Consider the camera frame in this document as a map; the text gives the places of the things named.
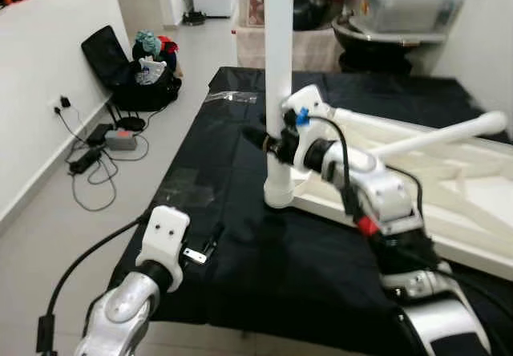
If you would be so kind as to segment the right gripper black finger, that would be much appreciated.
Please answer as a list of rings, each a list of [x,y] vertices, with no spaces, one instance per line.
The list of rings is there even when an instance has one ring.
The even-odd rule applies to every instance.
[[[261,127],[242,126],[240,134],[243,140],[259,148],[259,150],[275,150],[277,140]]]

